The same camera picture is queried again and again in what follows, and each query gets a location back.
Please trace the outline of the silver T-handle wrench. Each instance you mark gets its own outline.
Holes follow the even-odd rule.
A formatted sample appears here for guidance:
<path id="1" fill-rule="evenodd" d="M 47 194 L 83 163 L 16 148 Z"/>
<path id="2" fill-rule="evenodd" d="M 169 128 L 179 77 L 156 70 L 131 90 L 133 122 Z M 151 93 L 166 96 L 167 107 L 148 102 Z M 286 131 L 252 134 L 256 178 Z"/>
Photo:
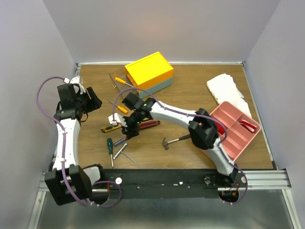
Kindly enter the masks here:
<path id="1" fill-rule="evenodd" d="M 123 146 L 118 150 L 118 152 L 113 156 L 113 159 L 117 159 L 120 155 L 124 155 L 125 157 L 127 157 L 129 160 L 131 160 L 132 162 L 136 162 L 135 160 L 133 160 L 131 157 L 129 157 L 127 154 L 124 153 L 124 150 L 126 149 L 126 147 L 128 146 L 127 143 L 124 143 Z"/>

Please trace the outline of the blue red screwdriver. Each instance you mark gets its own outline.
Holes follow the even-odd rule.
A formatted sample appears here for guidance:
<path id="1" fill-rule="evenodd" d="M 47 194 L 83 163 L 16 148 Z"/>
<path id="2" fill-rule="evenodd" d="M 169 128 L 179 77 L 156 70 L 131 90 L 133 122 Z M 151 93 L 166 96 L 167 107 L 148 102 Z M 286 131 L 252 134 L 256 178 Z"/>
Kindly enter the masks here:
<path id="1" fill-rule="evenodd" d="M 115 147 L 118 147 L 119 145 L 123 144 L 126 140 L 127 140 L 127 138 L 124 137 L 124 138 L 118 140 L 117 142 L 115 142 L 113 145 L 114 145 Z"/>

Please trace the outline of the orange screwdriver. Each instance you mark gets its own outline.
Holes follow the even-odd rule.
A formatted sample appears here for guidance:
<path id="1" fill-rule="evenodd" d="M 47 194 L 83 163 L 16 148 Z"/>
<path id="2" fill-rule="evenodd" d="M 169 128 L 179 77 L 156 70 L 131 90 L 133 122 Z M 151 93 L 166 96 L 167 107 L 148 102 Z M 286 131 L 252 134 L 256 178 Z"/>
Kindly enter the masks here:
<path id="1" fill-rule="evenodd" d="M 120 83 L 122 83 L 122 84 L 125 84 L 125 85 L 128 85 L 128 86 L 134 88 L 133 85 L 127 83 L 125 80 L 123 80 L 123 79 L 121 79 L 121 78 L 115 77 L 115 80 L 118 81 L 118 82 L 120 82 Z"/>
<path id="2" fill-rule="evenodd" d="M 112 101 L 108 100 L 109 103 L 111 103 L 112 105 L 114 105 L 115 107 L 117 107 L 121 112 L 123 112 L 124 114 L 128 114 L 128 111 L 123 108 L 122 106 L 116 105 L 115 103 L 113 103 Z"/>

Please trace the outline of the green handle screwdriver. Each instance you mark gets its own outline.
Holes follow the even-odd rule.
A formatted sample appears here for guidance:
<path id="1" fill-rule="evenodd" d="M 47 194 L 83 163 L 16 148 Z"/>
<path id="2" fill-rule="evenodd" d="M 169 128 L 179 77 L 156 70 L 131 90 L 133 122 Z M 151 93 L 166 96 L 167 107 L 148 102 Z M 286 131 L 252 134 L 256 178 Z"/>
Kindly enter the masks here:
<path id="1" fill-rule="evenodd" d="M 113 163 L 113 142 L 111 138 L 107 139 L 107 147 L 109 150 L 109 155 L 110 155 L 110 159 L 111 159 L 111 166 L 112 168 L 114 168 L 114 163 Z"/>

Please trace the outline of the transparent smoky drawer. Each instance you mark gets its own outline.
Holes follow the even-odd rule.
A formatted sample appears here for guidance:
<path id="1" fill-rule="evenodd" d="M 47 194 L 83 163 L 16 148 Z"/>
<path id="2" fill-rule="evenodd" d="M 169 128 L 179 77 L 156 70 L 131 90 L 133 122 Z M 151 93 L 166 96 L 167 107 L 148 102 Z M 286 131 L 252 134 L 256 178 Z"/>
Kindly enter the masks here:
<path id="1" fill-rule="evenodd" d="M 132 82 L 129 80 L 127 77 L 127 73 L 125 71 L 124 67 L 121 67 L 120 69 L 109 73 L 110 79 L 112 80 L 112 86 L 115 88 L 116 91 L 121 92 L 127 88 L 131 88 L 130 85 L 132 85 Z M 116 78 L 119 78 L 123 81 L 126 81 L 127 84 L 120 83 L 119 81 L 116 80 Z M 137 90 L 128 90 L 126 92 L 123 92 L 121 94 L 121 98 L 124 99 L 129 93 L 134 94 L 136 97 L 139 98 L 139 93 Z"/>

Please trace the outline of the yellow and grey drawer box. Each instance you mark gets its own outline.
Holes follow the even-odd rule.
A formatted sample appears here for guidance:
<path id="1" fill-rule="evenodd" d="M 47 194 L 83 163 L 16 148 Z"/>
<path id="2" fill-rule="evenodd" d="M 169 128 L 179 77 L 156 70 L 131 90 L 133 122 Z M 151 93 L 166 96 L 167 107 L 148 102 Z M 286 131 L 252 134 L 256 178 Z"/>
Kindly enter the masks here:
<path id="1" fill-rule="evenodd" d="M 132 85 L 143 89 L 137 91 L 141 99 L 170 86 L 173 81 L 173 67 L 160 52 L 127 64 L 124 68 Z"/>

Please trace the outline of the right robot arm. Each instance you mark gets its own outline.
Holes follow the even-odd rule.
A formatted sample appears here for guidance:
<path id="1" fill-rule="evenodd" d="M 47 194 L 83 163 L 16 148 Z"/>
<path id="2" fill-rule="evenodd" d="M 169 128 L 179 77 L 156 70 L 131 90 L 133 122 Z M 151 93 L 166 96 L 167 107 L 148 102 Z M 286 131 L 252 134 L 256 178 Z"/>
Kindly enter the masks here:
<path id="1" fill-rule="evenodd" d="M 144 101 L 132 93 L 129 93 L 122 102 L 133 111 L 130 116 L 118 115 L 116 118 L 116 121 L 122 125 L 122 132 L 127 139 L 139 135 L 139 123 L 144 119 L 157 119 L 176 124 L 187 129 L 192 143 L 214 162 L 220 174 L 219 181 L 223 186 L 230 187 L 236 182 L 238 168 L 222 145 L 227 134 L 221 137 L 216 126 L 223 124 L 212 118 L 205 109 L 184 110 L 162 103 L 156 98 L 149 97 Z"/>

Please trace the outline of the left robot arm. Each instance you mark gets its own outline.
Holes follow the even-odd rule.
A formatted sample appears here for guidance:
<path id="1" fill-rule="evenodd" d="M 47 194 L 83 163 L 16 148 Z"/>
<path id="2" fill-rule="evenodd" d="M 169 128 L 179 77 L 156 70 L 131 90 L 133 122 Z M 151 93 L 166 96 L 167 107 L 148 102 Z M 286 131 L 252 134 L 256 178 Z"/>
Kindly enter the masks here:
<path id="1" fill-rule="evenodd" d="M 103 168 L 94 164 L 81 168 L 78 160 L 78 138 L 82 117 L 101 107 L 102 102 L 91 87 L 65 83 L 57 87 L 60 100 L 52 119 L 58 130 L 57 151 L 45 183 L 57 205 L 85 201 L 92 188 L 102 188 L 106 177 Z"/>

